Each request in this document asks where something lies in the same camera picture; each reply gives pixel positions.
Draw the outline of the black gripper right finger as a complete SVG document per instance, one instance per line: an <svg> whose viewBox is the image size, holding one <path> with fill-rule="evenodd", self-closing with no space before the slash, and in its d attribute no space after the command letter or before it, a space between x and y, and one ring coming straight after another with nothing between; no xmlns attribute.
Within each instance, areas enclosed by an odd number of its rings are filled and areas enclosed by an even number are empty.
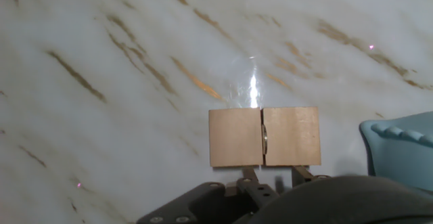
<svg viewBox="0 0 433 224"><path fill-rule="evenodd" d="M328 175L313 175L305 166L292 167L292 187L327 178L329 178Z"/></svg>

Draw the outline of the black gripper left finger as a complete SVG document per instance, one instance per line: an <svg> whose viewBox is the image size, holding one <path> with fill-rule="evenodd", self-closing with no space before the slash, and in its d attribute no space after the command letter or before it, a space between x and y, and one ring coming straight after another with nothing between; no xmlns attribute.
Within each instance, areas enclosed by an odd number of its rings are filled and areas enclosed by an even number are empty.
<svg viewBox="0 0 433 224"><path fill-rule="evenodd" d="M236 181L238 192L241 195L249 196L258 208L278 199L279 194L269 185L261 184L252 167L242 169L242 178Z"/></svg>

